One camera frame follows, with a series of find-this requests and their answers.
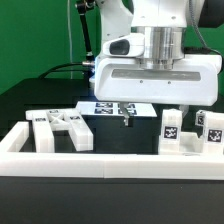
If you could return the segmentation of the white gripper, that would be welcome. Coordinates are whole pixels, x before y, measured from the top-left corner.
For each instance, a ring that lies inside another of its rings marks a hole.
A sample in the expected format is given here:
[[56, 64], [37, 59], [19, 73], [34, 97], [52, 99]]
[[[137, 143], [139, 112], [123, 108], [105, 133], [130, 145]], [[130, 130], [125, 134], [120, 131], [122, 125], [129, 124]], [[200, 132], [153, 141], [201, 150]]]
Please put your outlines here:
[[137, 32], [104, 42], [95, 64], [94, 94], [101, 101], [120, 102], [130, 127], [129, 102], [212, 105], [218, 95], [222, 58], [186, 54], [180, 32]]

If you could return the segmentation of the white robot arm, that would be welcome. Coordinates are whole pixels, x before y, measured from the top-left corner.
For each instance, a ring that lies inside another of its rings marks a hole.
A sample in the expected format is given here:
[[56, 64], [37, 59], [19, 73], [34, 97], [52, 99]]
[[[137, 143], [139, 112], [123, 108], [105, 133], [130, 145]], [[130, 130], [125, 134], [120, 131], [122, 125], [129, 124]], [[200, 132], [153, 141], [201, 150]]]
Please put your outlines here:
[[217, 100], [222, 57], [184, 51], [184, 33], [196, 25], [205, 0], [95, 0], [101, 15], [101, 51], [94, 94], [118, 102], [128, 122], [130, 103], [211, 106]]

